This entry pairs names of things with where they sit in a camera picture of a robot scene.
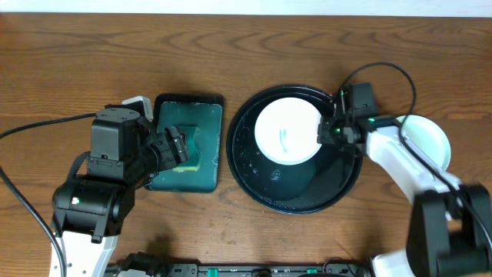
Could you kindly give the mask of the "green and yellow sponge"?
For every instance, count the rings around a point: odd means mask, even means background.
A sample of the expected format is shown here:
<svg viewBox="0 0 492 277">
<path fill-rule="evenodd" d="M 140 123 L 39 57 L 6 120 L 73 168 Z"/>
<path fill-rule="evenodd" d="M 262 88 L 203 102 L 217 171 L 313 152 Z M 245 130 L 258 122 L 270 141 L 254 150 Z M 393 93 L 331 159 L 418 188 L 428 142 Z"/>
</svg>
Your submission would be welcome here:
<svg viewBox="0 0 492 277">
<path fill-rule="evenodd" d="M 189 159 L 174 168 L 174 172 L 196 172 L 201 167 L 201 153 L 197 147 L 197 138 L 200 129 L 197 126 L 179 126 L 181 131 L 186 134 L 186 145 L 188 148 Z"/>
</svg>

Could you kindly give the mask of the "white plate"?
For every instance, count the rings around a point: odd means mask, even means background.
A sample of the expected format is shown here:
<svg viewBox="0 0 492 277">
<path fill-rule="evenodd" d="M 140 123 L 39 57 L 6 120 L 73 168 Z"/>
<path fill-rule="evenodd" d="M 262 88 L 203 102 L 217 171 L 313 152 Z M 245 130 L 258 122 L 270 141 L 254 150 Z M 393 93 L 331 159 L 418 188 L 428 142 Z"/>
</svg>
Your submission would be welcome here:
<svg viewBox="0 0 492 277">
<path fill-rule="evenodd" d="M 254 125 L 254 138 L 272 162 L 298 165 L 314 157 L 321 144 L 317 129 L 321 113 L 301 98 L 280 98 L 263 108 Z"/>
</svg>

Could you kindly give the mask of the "pale green plate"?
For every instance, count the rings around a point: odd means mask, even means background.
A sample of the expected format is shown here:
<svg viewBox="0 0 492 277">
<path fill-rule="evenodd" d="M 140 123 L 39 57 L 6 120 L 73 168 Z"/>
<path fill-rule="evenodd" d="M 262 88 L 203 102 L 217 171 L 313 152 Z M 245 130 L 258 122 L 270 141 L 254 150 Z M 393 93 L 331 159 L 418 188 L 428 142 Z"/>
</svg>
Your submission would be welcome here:
<svg viewBox="0 0 492 277">
<path fill-rule="evenodd" d="M 436 165 L 447 170 L 451 160 L 451 146 L 439 125 L 423 116 L 410 115 L 404 124 L 404 131 Z"/>
</svg>

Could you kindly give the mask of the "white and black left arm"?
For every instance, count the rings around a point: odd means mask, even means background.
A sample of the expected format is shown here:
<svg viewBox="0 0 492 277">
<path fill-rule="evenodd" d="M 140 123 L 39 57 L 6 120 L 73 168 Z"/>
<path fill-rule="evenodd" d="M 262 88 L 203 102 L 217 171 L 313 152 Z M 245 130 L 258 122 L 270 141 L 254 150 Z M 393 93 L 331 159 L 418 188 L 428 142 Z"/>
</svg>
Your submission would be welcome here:
<svg viewBox="0 0 492 277">
<path fill-rule="evenodd" d="M 189 159 L 185 133 L 158 132 L 140 112 L 119 107 L 96 113 L 91 150 L 81 156 L 87 172 L 71 167 L 53 195 L 52 276 L 102 276 L 118 243 L 137 187 Z"/>
</svg>

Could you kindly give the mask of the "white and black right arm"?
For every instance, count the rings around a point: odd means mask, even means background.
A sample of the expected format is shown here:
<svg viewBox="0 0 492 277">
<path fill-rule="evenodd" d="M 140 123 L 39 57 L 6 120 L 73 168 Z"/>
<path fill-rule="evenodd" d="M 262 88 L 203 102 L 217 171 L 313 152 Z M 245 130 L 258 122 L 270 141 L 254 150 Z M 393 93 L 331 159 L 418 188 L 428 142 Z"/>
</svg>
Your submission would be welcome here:
<svg viewBox="0 0 492 277">
<path fill-rule="evenodd" d="M 404 249 L 371 260 L 373 276 L 462 276 L 491 271 L 491 200 L 429 158 L 392 116 L 323 117 L 317 140 L 366 155 L 412 205 Z"/>
</svg>

